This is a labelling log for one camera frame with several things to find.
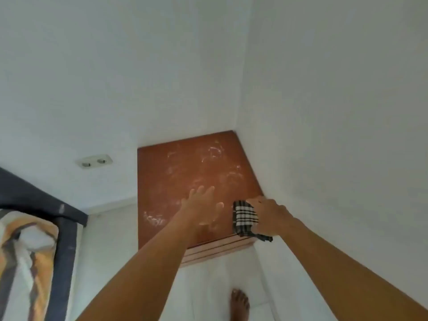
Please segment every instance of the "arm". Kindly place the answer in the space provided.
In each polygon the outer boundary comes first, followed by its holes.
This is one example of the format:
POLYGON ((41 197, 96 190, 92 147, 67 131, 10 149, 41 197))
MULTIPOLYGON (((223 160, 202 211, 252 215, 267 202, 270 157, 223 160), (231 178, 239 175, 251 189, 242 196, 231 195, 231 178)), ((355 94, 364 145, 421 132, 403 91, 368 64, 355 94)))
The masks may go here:
POLYGON ((197 225, 212 221, 223 208, 213 192, 214 187, 192 189, 167 226, 104 286, 78 321, 158 320, 197 225))
POLYGON ((428 320, 428 311, 294 218, 272 199, 247 200, 259 216, 256 233, 280 235, 339 321, 428 320))

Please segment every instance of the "black and white cloth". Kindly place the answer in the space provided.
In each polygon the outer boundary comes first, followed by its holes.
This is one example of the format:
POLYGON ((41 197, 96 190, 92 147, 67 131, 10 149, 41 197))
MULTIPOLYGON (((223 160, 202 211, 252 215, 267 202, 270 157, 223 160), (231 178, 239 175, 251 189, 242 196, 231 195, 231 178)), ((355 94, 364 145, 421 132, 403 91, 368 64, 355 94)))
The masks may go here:
POLYGON ((272 242, 274 238, 251 232, 251 227, 259 223, 254 207, 245 200, 233 202, 233 231, 240 237, 257 237, 262 241, 272 242))

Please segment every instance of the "foot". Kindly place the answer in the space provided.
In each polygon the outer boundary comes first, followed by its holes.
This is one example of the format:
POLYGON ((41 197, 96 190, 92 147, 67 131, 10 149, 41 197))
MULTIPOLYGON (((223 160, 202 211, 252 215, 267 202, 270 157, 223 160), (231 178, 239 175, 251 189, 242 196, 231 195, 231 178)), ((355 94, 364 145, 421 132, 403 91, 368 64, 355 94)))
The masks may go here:
POLYGON ((248 297, 243 291, 234 289, 230 298, 230 321, 248 321, 248 316, 248 297))

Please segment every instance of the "human hand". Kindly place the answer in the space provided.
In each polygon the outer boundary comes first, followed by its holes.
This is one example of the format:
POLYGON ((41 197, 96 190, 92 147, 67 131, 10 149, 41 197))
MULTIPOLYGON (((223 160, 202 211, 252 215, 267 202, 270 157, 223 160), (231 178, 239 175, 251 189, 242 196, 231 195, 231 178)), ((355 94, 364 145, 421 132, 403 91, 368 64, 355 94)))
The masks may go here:
POLYGON ((278 235, 284 224, 293 218, 284 205, 278 205, 273 199, 258 196, 247 199, 247 202, 254 207, 259 217, 259 223, 251 228, 253 233, 267 236, 278 235))
POLYGON ((181 200, 180 213, 196 225, 211 224, 217 219, 222 211, 224 204, 214 201, 214 186, 204 191, 204 186, 198 190, 190 190, 189 198, 181 200))

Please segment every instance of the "wall socket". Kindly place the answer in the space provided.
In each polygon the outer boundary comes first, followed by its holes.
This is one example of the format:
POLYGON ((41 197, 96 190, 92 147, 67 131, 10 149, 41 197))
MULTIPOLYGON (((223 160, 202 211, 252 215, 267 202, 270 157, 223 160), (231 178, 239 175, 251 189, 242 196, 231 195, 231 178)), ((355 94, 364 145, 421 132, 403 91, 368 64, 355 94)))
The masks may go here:
POLYGON ((82 169, 92 169, 112 164, 113 160, 107 154, 99 154, 76 160, 76 163, 82 169))

